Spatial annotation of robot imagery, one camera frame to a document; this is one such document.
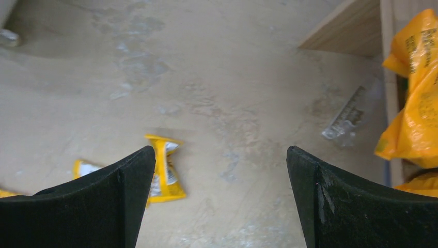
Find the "black foam pad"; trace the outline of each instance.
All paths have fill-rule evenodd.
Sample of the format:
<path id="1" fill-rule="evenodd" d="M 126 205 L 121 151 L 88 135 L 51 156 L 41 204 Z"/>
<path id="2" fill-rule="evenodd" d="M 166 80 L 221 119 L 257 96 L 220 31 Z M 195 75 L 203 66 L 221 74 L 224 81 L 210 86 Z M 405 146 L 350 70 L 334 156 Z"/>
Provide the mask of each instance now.
<path id="1" fill-rule="evenodd" d="M 155 168 L 147 146 L 33 196 L 0 199 L 0 247 L 135 247 Z"/>
<path id="2" fill-rule="evenodd" d="M 308 248 L 438 247 L 438 198 L 368 181 L 298 147 L 287 166 Z"/>

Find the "yellow plastic bag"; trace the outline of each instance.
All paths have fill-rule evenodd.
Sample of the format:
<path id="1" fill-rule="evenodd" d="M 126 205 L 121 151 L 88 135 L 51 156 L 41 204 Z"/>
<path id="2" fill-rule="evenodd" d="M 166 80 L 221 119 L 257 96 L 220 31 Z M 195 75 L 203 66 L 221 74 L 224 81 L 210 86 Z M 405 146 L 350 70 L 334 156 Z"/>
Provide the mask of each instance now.
<path id="1" fill-rule="evenodd" d="M 10 197 L 10 196 L 16 196 L 16 195 L 20 195 L 20 194 L 13 193 L 13 192 L 6 191 L 6 190 L 0 190 L 0 198 Z"/>
<path id="2" fill-rule="evenodd" d="M 376 154 L 384 159 L 403 158 L 423 168 L 438 167 L 437 28 L 435 13 L 428 9 L 394 37 L 392 54 L 384 66 L 390 61 L 398 61 L 398 66 L 408 63 L 409 89 L 405 108 L 376 147 Z"/>
<path id="3" fill-rule="evenodd" d="M 383 67 L 393 71 L 402 77 L 409 76 L 409 65 L 404 64 L 394 54 L 390 54 L 388 58 L 383 62 Z"/>
<path id="4" fill-rule="evenodd" d="M 95 172 L 101 168 L 102 167 L 97 166 L 97 165 L 93 165 L 93 164 L 91 164 L 87 161 L 84 161 L 84 160 L 76 160 L 74 162 L 74 167 L 73 167 L 73 179 L 83 177 L 83 176 L 88 175 L 92 172 Z"/>
<path id="5" fill-rule="evenodd" d="M 170 155 L 183 144 L 170 138 L 146 135 L 155 150 L 155 173 L 149 193 L 148 202 L 162 203 L 185 198 L 185 192 L 178 181 Z"/>
<path id="6" fill-rule="evenodd" d="M 410 182 L 395 187 L 395 189 L 418 195 L 438 197 L 438 173 L 425 173 Z"/>

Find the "floor stain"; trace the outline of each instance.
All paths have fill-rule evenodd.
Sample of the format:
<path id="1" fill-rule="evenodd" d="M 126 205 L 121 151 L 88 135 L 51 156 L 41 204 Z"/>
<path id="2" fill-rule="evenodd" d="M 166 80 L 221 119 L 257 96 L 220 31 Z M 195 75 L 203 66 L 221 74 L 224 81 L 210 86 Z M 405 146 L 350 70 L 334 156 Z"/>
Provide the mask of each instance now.
<path id="1" fill-rule="evenodd" d="M 323 93 L 313 100 L 310 106 L 306 107 L 307 112 L 323 123 L 334 117 L 340 110 L 343 103 L 342 91 L 339 87 L 330 84 L 323 84 Z"/>
<path id="2" fill-rule="evenodd" d="M 181 112 L 183 104 L 160 104 L 155 108 L 162 115 L 175 116 Z"/>
<path id="3" fill-rule="evenodd" d="M 95 28 L 112 38 L 114 63 L 124 72 L 126 83 L 138 91 L 159 82 L 160 76 L 170 69 L 161 57 L 148 51 L 148 38 L 164 29 L 165 23 L 136 13 L 146 5 L 147 2 L 136 2 L 123 10 L 109 8 L 93 12 Z"/>
<path id="4" fill-rule="evenodd" d="M 283 220 L 282 212 L 285 208 L 287 206 L 279 199 L 265 213 L 223 237 L 183 235 L 179 238 L 179 244 L 189 248 L 292 247 L 296 240 L 290 231 L 291 223 Z"/>
<path id="5" fill-rule="evenodd" d="M 180 92 L 190 113 L 208 118 L 212 131 L 225 147 L 225 157 L 231 159 L 221 178 L 228 182 L 238 180 L 235 173 L 238 165 L 264 169 L 284 162 L 281 144 L 260 135 L 256 110 L 225 110 L 198 77 L 183 84 Z"/>

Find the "yellow snack bag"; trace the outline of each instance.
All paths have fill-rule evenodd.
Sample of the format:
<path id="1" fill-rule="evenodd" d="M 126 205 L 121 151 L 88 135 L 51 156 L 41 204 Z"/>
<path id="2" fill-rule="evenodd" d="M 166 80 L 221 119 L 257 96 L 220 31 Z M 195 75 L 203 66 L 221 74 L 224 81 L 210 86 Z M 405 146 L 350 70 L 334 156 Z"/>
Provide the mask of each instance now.
<path id="1" fill-rule="evenodd" d="M 90 174 L 92 172 L 95 172 L 101 168 L 102 167 L 93 165 L 93 164 L 91 164 L 87 161 L 84 161 L 84 160 L 76 160 L 74 162 L 74 167 L 73 167 L 73 179 L 83 177 L 83 176 Z"/>
<path id="2" fill-rule="evenodd" d="M 0 190 L 0 198 L 5 198 L 5 197 L 9 197 L 9 196 L 16 196 L 16 195 L 20 195 L 20 194 L 13 193 L 13 192 L 6 191 L 6 190 Z"/>
<path id="3" fill-rule="evenodd" d="M 396 186 L 395 189 L 418 195 L 438 197 L 438 173 L 425 173 L 410 182 Z"/>
<path id="4" fill-rule="evenodd" d="M 183 144 L 170 138 L 145 135 L 155 150 L 155 173 L 149 193 L 148 202 L 162 203 L 185 198 L 185 192 L 178 181 L 170 155 Z"/>
<path id="5" fill-rule="evenodd" d="M 383 62 L 383 67 L 404 78 L 409 76 L 409 65 L 404 64 L 393 53 Z"/>
<path id="6" fill-rule="evenodd" d="M 409 90 L 405 108 L 376 147 L 382 158 L 408 159 L 423 168 L 438 166 L 437 28 L 438 21 L 429 9 L 394 37 L 391 59 L 409 63 Z"/>

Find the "wooden board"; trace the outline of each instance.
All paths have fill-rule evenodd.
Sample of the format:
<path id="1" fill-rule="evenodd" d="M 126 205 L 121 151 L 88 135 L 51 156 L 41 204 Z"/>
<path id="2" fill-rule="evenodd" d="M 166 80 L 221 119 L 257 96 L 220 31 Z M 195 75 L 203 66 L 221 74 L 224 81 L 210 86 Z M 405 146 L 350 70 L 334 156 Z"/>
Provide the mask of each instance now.
<path id="1" fill-rule="evenodd" d="M 379 55 L 382 52 L 380 0 L 346 0 L 310 32 L 299 48 Z"/>
<path id="2" fill-rule="evenodd" d="M 438 10 L 438 0 L 381 0 L 382 42 L 383 57 L 390 53 L 393 36 L 421 11 L 432 8 Z M 390 123 L 403 103 L 398 98 L 397 77 L 389 70 L 385 70 L 386 110 Z M 392 186 L 404 183 L 419 167 L 407 161 L 394 159 L 390 162 Z"/>

